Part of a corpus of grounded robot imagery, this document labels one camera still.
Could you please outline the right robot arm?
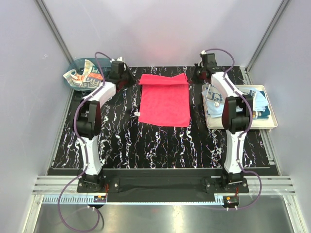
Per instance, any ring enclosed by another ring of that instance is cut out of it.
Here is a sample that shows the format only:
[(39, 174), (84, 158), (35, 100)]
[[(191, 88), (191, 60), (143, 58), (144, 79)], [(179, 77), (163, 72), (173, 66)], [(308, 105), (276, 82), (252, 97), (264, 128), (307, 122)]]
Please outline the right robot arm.
[(246, 134), (252, 125), (253, 98), (240, 91), (227, 75), (234, 66), (234, 59), (230, 68), (220, 71), (216, 68), (215, 54), (209, 53), (211, 50), (213, 49), (200, 53), (201, 62), (195, 65), (194, 77), (209, 82), (225, 99), (222, 125), (227, 134), (227, 149), (218, 185), (229, 193), (243, 185), (245, 173), (242, 167), (243, 146)]

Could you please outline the light blue towel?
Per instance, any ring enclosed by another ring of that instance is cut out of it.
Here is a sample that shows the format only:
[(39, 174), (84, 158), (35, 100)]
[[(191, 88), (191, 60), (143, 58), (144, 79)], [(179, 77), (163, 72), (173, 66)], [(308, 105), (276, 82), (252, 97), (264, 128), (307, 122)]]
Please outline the light blue towel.
[[(255, 88), (248, 88), (248, 87), (240, 88), (240, 90), (244, 94), (249, 94), (255, 98), (255, 102), (253, 103), (253, 111), (255, 112), (265, 112), (266, 110), (270, 111), (268, 107), (269, 105), (268, 100), (263, 91), (258, 91)], [(207, 104), (207, 114), (212, 118), (221, 117), (224, 110), (225, 98), (222, 97), (219, 91), (213, 86), (210, 86), (209, 88), (206, 88), (206, 90), (202, 92), (202, 95)], [(270, 112), (268, 112), (267, 114), (262, 114), (260, 117), (261, 118), (267, 117), (269, 114)]]

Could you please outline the red towel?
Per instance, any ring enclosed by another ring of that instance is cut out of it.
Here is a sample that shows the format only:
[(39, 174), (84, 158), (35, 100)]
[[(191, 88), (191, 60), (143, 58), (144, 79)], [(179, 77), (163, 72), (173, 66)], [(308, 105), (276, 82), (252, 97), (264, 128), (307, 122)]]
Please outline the red towel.
[(184, 73), (173, 77), (142, 74), (139, 85), (139, 122), (160, 127), (189, 126), (189, 83)]

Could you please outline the white blue patterned towel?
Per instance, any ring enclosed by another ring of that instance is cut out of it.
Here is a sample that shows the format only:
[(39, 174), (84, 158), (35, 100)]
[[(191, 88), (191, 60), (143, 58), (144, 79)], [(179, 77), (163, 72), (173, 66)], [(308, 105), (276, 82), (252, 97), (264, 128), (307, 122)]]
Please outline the white blue patterned towel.
[[(257, 95), (257, 90), (253, 88), (239, 88), (241, 92), (244, 94), (248, 94), (252, 96), (254, 99), (256, 98)], [(207, 91), (205, 94), (205, 97), (207, 98), (208, 101), (213, 102), (215, 107), (220, 107), (220, 105), (225, 104), (225, 99), (222, 97), (220, 92), (213, 87), (212, 85), (208, 85), (204, 88), (204, 91)]]

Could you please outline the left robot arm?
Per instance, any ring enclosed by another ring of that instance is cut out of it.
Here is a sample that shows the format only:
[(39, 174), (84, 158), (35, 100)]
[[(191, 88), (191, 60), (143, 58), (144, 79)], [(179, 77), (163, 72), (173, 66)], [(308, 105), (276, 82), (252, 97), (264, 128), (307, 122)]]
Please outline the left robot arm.
[(100, 192), (104, 189), (105, 180), (99, 158), (98, 138), (102, 128), (102, 106), (119, 90), (134, 83), (122, 57), (111, 61), (108, 80), (100, 82), (90, 94), (75, 103), (72, 119), (73, 130), (77, 136), (82, 152), (83, 168), (79, 174), (79, 185)]

